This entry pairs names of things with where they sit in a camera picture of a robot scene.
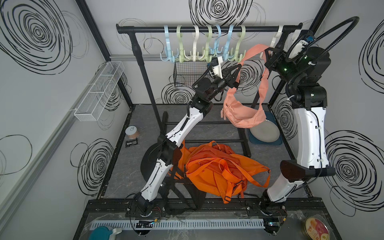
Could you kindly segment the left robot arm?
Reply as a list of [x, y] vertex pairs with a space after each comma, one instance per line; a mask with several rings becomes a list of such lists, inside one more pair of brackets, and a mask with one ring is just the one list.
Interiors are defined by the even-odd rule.
[[193, 84], [195, 95], [187, 104], [187, 113], [182, 120], [167, 134], [161, 133], [156, 144], [146, 151], [141, 162], [141, 173], [145, 186], [134, 197], [135, 204], [147, 216], [153, 208], [153, 201], [166, 175], [178, 165], [182, 157], [182, 143], [189, 132], [209, 113], [213, 107], [212, 99], [227, 87], [237, 88], [236, 78], [242, 65], [220, 70], [213, 82], [206, 78], [214, 70], [210, 66]]

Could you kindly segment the pink sling bag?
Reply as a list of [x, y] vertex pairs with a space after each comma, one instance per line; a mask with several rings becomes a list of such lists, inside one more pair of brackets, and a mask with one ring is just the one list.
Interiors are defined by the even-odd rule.
[[258, 91], [260, 95], [260, 103], [257, 110], [242, 105], [242, 103], [235, 98], [235, 92], [237, 89], [230, 88], [223, 103], [221, 117], [225, 120], [229, 120], [235, 127], [242, 129], [250, 129], [264, 122], [267, 118], [262, 103], [264, 102], [268, 92], [269, 75], [269, 70], [265, 69]]

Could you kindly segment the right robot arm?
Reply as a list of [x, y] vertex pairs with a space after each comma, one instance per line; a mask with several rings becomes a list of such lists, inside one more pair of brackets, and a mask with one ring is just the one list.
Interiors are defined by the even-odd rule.
[[327, 91], [318, 81], [331, 64], [330, 50], [353, 30], [359, 20], [357, 16], [348, 18], [317, 38], [311, 31], [306, 31], [287, 51], [282, 47], [265, 50], [266, 69], [278, 73], [285, 83], [299, 137], [297, 158], [282, 161], [280, 176], [263, 192], [260, 210], [267, 216], [281, 208], [290, 194], [319, 177], [330, 177], [336, 173], [325, 150]]

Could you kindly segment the orange sling bag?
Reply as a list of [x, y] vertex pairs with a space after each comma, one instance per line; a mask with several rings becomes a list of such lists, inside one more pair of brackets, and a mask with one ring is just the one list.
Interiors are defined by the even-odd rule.
[[186, 175], [199, 190], [225, 199], [234, 194], [239, 179], [230, 171], [228, 162], [220, 158], [189, 161]]

